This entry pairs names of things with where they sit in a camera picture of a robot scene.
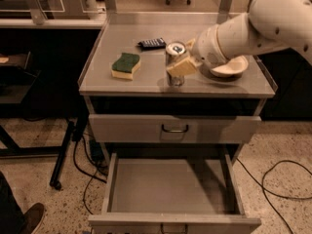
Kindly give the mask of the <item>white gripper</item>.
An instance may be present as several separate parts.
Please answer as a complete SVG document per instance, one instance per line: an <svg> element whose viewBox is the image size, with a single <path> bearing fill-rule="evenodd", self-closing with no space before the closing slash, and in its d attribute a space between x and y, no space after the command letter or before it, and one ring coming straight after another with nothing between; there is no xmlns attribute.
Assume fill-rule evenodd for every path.
<svg viewBox="0 0 312 234"><path fill-rule="evenodd" d="M177 58L173 58L167 65L167 72L172 77L185 76L196 73L203 64L209 70L229 62L223 54L217 39L218 24L209 27L185 43L185 48L191 50Z"/></svg>

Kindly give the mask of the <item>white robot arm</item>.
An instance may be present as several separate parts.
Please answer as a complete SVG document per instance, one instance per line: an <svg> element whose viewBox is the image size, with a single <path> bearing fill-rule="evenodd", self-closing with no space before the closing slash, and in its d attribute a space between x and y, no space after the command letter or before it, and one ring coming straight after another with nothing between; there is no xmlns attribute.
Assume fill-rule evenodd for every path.
<svg viewBox="0 0 312 234"><path fill-rule="evenodd" d="M247 69L247 55L287 48L312 63L311 1L250 0L245 13L205 29L184 45L170 44L167 52L174 61L167 72L173 77L196 71L230 77Z"/></svg>

